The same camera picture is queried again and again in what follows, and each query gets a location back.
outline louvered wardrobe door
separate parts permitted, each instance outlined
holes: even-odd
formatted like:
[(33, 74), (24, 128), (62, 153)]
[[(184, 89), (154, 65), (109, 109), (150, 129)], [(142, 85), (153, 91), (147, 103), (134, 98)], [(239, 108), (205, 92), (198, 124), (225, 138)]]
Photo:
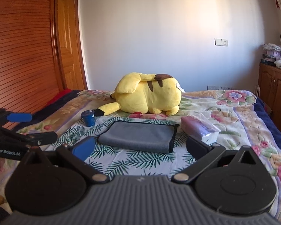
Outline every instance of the louvered wardrobe door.
[(54, 0), (0, 0), (0, 108), (34, 113), (62, 90), (53, 11)]

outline blue container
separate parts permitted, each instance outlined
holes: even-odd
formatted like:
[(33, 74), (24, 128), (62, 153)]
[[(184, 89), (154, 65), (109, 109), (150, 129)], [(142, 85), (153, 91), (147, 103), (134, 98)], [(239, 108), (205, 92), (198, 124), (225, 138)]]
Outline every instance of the blue container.
[(84, 120), (85, 125), (88, 127), (95, 125), (95, 111), (88, 110), (81, 113), (81, 118)]

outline tag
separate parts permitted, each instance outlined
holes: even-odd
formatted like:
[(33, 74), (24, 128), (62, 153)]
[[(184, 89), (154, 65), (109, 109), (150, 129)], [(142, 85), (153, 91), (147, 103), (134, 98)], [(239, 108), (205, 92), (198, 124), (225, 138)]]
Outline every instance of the tag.
[(185, 90), (181, 88), (179, 83), (176, 83), (176, 87), (183, 93), (185, 93)]

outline brown stripe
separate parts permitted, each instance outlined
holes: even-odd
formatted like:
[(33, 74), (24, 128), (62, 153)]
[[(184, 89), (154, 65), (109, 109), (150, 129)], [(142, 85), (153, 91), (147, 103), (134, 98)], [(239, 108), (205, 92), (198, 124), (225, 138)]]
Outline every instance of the brown stripe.
[(150, 90), (153, 92), (153, 84), (152, 81), (147, 81)]
[(157, 82), (158, 82), (159, 86), (162, 87), (162, 80), (158, 80)]
[(155, 80), (165, 80), (168, 78), (172, 78), (172, 76), (168, 75), (168, 74), (156, 74), (154, 79)]

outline pink tissue package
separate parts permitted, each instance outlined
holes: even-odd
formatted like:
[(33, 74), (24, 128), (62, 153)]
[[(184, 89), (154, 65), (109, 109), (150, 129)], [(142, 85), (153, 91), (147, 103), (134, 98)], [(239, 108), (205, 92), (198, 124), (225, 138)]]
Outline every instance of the pink tissue package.
[(208, 145), (216, 142), (220, 132), (220, 129), (201, 113), (193, 116), (183, 116), (181, 118), (181, 129), (188, 135), (195, 136)]

